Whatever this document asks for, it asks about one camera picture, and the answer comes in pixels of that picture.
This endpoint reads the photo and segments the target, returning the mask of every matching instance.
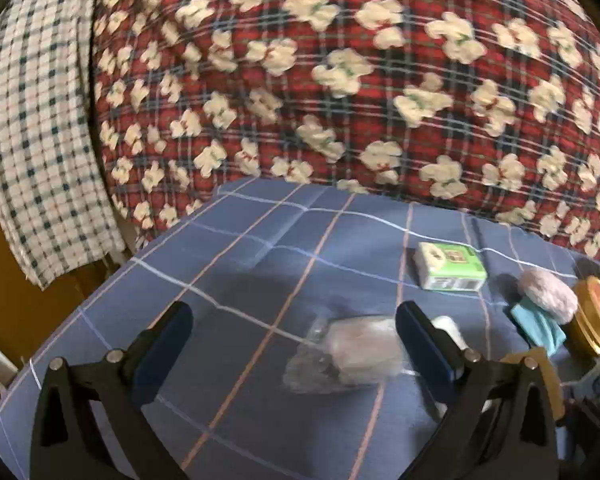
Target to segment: soap box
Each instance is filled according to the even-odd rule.
[[[487,271],[471,247],[420,242],[414,257],[426,290],[480,290]]]

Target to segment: table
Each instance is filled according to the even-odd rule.
[[[418,286],[423,240],[469,244],[489,274],[475,293]],[[519,228],[459,211],[332,187],[247,179],[219,187],[122,267],[35,354],[0,404],[0,453],[28,478],[39,383],[58,355],[92,362],[126,348],[174,300],[194,329],[155,402],[143,412],[174,459],[197,480],[394,480],[431,436],[414,374],[329,395],[284,389],[286,362],[319,317],[394,312],[415,300],[456,320],[491,358],[527,344],[506,316],[515,280],[543,267],[572,285],[592,262]],[[563,381],[583,370],[561,349]],[[96,418],[116,464],[132,476],[102,410]]]

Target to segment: clear plastic wrapper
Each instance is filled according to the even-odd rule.
[[[393,317],[318,319],[287,363],[283,384],[296,393],[341,392],[394,377],[404,361]]]

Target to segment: screw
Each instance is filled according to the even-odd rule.
[[[64,359],[61,357],[54,357],[49,363],[49,368],[51,368],[53,371],[58,371],[60,368],[62,368],[62,366],[64,366]]]
[[[464,351],[464,358],[470,363],[477,363],[481,359],[480,352],[474,350],[473,348],[467,348]]]
[[[107,353],[107,361],[111,364],[116,364],[122,361],[122,358],[125,356],[125,353],[119,348],[115,348],[110,350]]]
[[[525,366],[530,370],[535,370],[538,368],[538,361],[533,359],[532,357],[525,357]]]

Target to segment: teal cloth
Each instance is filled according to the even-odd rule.
[[[543,346],[551,357],[567,339],[557,321],[528,297],[511,309],[511,316],[533,346]]]

